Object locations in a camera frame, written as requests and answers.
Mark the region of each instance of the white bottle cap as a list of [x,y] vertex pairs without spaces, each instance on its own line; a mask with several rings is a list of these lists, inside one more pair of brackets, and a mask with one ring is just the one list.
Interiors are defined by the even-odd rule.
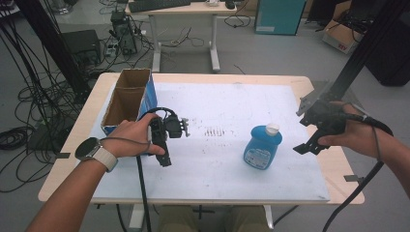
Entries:
[[278,131],[279,131],[278,124],[268,124],[265,129],[265,132],[270,136],[277,135]]

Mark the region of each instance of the blue bottle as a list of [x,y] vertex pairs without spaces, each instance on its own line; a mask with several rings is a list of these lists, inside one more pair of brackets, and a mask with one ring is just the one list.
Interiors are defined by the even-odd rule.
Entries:
[[252,167],[265,170],[274,160],[282,140],[279,126],[276,124],[257,126],[250,134],[252,139],[244,151],[244,160]]

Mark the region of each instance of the computer mouse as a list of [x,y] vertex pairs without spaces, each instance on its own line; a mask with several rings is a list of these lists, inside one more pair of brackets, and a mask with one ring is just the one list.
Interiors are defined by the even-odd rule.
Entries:
[[235,3],[233,1],[226,1],[225,2],[225,7],[229,10],[235,9]]

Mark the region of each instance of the open cardboard box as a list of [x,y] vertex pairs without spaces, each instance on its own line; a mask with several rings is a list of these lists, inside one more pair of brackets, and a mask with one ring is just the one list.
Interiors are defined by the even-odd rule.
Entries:
[[353,52],[363,35],[337,22],[341,15],[350,9],[351,1],[342,2],[335,6],[333,19],[325,27],[323,41],[330,44],[344,54]]
[[102,118],[102,130],[109,135],[123,120],[136,121],[157,103],[151,70],[122,70]]

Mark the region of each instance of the watch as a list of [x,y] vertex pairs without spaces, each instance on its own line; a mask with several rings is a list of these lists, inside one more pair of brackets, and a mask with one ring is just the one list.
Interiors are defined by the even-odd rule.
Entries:
[[75,150],[75,157],[79,160],[95,159],[106,166],[106,172],[111,172],[117,164],[117,158],[108,152],[96,137],[87,138]]

